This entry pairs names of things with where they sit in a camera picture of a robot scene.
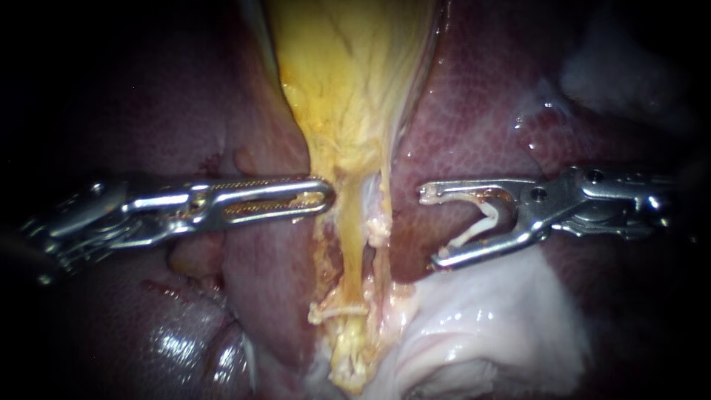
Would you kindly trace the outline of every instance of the metal instrument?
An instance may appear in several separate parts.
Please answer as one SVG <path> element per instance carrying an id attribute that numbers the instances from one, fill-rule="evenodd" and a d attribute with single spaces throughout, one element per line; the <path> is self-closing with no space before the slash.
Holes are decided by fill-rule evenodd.
<path id="1" fill-rule="evenodd" d="M 422 204 L 447 201 L 454 193 L 469 193 L 484 201 L 486 197 L 503 199 L 515 210 L 515 226 L 510 232 L 447 247 L 432 255 L 431 269 L 457 270 L 543 241 L 553 230 L 578 237 L 609 234 L 625 240 L 646 238 L 669 226 L 677 183 L 674 176 L 663 173 L 568 167 L 551 181 L 434 181 L 421 185 L 418 191 Z"/>
<path id="2" fill-rule="evenodd" d="M 108 179 L 93 181 L 21 228 L 57 261 L 39 276 L 51 284 L 120 249 L 148 247 L 189 233 L 225 230 L 328 210 L 333 187 L 313 176 L 265 179 Z"/>

